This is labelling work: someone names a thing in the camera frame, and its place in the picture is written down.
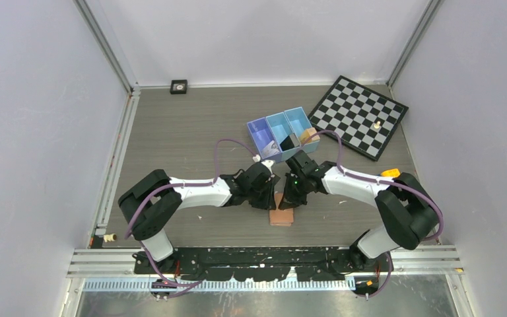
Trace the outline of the brown leather card holder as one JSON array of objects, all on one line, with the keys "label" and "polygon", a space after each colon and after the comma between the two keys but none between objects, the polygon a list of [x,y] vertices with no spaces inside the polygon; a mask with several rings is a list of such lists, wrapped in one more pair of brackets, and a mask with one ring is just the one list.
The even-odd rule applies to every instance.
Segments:
[{"label": "brown leather card holder", "polygon": [[271,226],[290,227],[294,222],[294,209],[272,209],[269,211]]}]

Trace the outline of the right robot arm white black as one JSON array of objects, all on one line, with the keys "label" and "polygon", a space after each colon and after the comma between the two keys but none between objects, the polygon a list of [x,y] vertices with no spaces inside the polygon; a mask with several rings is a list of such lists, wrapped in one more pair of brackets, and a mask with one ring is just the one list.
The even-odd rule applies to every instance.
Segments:
[{"label": "right robot arm white black", "polygon": [[307,203],[308,194],[321,193],[352,198],[378,210],[382,224],[349,246],[351,264],[359,271],[369,270],[391,250],[414,250],[431,238],[434,228],[443,226],[437,204],[412,174],[387,177],[355,172],[336,162],[317,163],[304,151],[292,155],[286,164],[290,171],[281,208],[300,207]]}]

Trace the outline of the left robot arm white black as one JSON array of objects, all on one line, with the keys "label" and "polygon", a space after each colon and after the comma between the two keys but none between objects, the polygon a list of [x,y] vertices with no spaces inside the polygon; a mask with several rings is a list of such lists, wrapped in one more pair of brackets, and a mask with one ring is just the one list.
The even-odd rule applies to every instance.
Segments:
[{"label": "left robot arm white black", "polygon": [[184,180],[156,169],[118,199],[128,222],[126,236],[139,241],[160,273],[175,268],[176,256],[164,227],[175,212],[191,207],[233,207],[248,203],[254,209],[276,208],[275,186],[280,178],[272,162],[253,163],[246,170],[221,174],[212,180]]}]

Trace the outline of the black card middle bin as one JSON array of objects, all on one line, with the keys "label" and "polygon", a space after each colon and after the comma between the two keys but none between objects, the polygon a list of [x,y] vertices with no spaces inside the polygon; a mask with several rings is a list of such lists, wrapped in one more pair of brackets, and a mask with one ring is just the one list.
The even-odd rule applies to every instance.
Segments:
[{"label": "black card middle bin", "polygon": [[299,146],[300,142],[295,134],[287,135],[280,143],[280,148],[282,152],[289,151],[295,149]]}]

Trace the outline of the silver card purple bin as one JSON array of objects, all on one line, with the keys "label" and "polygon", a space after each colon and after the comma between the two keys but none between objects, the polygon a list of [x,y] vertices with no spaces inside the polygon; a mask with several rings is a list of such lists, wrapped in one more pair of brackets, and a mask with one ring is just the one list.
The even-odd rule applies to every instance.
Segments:
[{"label": "silver card purple bin", "polygon": [[266,146],[264,146],[264,148],[262,148],[262,150],[261,150],[261,156],[264,159],[267,159],[269,157],[273,157],[273,156],[278,155],[280,153],[281,153],[281,150],[275,141],[271,141]]}]

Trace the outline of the tan card right bin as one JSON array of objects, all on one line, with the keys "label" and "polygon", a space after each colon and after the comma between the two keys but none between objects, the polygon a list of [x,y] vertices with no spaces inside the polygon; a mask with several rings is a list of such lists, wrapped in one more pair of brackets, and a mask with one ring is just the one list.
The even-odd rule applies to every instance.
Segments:
[{"label": "tan card right bin", "polygon": [[308,146],[315,143],[315,146],[320,142],[320,137],[317,130],[314,127],[305,129],[300,135],[300,144],[302,146]]}]

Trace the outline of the middle light blue bin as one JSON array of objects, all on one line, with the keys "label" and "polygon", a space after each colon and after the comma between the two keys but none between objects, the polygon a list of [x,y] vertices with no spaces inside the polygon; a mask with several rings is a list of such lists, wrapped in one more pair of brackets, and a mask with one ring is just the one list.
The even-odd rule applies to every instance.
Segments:
[{"label": "middle light blue bin", "polygon": [[[280,145],[281,141],[290,134],[294,134],[289,122],[285,116],[284,112],[280,112],[277,114],[273,114],[266,117],[275,137],[277,138],[277,143]],[[283,161],[289,159],[297,150],[299,146],[295,149],[283,152]]]}]

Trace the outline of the light blue bin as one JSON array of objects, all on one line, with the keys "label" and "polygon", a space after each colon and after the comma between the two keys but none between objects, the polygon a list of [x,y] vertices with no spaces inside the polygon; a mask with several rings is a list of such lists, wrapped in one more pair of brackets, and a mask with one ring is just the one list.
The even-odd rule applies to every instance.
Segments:
[{"label": "light blue bin", "polygon": [[[297,136],[298,139],[300,138],[301,133],[305,129],[313,127],[302,107],[285,110],[284,113],[289,122],[289,125],[291,126],[294,134]],[[317,144],[317,146],[315,146],[315,143],[313,143],[312,145],[303,146],[302,150],[305,151],[306,153],[311,153],[316,151],[318,145],[319,143]]]},{"label": "light blue bin", "polygon": [[[290,134],[294,134],[289,122],[285,116],[284,112],[280,112],[277,114],[273,114],[266,117],[275,137],[277,138],[277,143],[280,145],[281,141]],[[283,152],[283,161],[289,159],[297,150],[299,146],[295,149]]]}]

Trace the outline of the purple plastic bin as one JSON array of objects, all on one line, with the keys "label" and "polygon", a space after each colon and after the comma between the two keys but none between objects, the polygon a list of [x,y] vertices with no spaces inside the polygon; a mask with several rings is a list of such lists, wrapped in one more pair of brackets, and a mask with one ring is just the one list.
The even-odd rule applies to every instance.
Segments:
[{"label": "purple plastic bin", "polygon": [[[258,154],[261,156],[261,150],[271,141],[275,141],[277,143],[277,138],[275,137],[268,121],[266,118],[259,118],[253,121],[250,121],[246,124],[250,137],[255,145],[255,149]],[[269,160],[274,160],[276,163],[283,161],[283,152],[273,157],[267,158]]]}]

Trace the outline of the right light blue bin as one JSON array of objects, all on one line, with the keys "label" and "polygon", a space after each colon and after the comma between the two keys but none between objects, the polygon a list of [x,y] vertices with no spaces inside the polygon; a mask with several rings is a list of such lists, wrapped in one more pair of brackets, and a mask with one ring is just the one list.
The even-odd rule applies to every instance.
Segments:
[{"label": "right light blue bin", "polygon": [[[285,110],[284,113],[289,122],[289,125],[291,126],[294,134],[297,136],[298,139],[300,138],[301,133],[305,129],[313,127],[302,107]],[[303,146],[302,150],[305,151],[306,153],[311,153],[316,151],[318,145],[319,143],[317,144],[317,146],[315,146],[315,143],[313,143],[312,145]]]}]

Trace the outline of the black white chessboard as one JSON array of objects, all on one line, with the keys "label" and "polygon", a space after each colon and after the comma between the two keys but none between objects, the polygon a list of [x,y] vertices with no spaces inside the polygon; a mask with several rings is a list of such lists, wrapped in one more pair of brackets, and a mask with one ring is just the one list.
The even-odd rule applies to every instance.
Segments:
[{"label": "black white chessboard", "polygon": [[[408,110],[406,105],[341,75],[308,119],[318,131],[334,131],[330,137],[377,161]],[[377,121],[380,129],[373,127]]]}]

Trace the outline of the blue yellow toy car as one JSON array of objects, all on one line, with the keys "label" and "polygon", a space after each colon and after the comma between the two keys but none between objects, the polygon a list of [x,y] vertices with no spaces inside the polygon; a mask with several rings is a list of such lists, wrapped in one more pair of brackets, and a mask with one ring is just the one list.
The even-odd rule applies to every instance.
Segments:
[{"label": "blue yellow toy car", "polygon": [[396,177],[399,177],[400,174],[401,174],[401,172],[398,168],[392,168],[392,169],[388,169],[388,170],[381,172],[380,176],[396,178]]}]

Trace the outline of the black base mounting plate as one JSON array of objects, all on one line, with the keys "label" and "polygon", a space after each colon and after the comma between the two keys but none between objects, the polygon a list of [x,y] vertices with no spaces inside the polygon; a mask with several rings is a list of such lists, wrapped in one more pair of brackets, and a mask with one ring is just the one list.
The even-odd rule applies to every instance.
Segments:
[{"label": "black base mounting plate", "polygon": [[184,281],[282,281],[289,273],[295,273],[302,282],[340,281],[350,273],[376,277],[389,269],[385,255],[363,260],[348,248],[336,246],[183,247],[159,262],[151,262],[144,252],[135,253],[133,258],[136,274],[154,274],[159,269]]}]

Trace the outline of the small black square device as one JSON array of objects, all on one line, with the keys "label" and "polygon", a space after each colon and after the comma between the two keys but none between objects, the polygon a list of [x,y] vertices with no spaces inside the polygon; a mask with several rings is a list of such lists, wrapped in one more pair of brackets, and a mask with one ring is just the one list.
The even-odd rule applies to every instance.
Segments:
[{"label": "small black square device", "polygon": [[175,79],[171,81],[170,94],[186,94],[188,81],[186,79]]}]

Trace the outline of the small beige cylinder piece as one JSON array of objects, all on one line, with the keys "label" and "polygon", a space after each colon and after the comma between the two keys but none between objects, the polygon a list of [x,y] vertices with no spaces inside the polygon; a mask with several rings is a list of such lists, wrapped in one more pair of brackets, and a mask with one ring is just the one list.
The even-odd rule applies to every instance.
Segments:
[{"label": "small beige cylinder piece", "polygon": [[105,234],[102,237],[102,239],[103,239],[104,243],[115,242],[117,240],[117,235],[116,234]]}]

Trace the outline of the aluminium rail frame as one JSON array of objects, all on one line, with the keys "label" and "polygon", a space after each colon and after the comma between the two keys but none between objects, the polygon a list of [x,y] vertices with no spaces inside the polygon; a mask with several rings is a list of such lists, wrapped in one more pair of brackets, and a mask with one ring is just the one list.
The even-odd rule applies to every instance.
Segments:
[{"label": "aluminium rail frame", "polygon": [[282,281],[255,282],[249,279],[230,281],[184,281],[175,273],[165,275],[159,269],[154,274],[136,274],[133,255],[144,252],[139,248],[103,248],[76,250],[68,269],[70,278],[80,279],[82,288],[91,292],[150,292],[159,298],[191,293],[274,293],[293,291],[339,291],[369,299],[377,295],[396,276],[440,276],[445,279],[451,295],[465,296],[464,270],[454,246],[425,245],[415,250],[397,249],[386,256],[387,272],[376,277],[350,273],[340,281],[298,281],[295,273]]}]

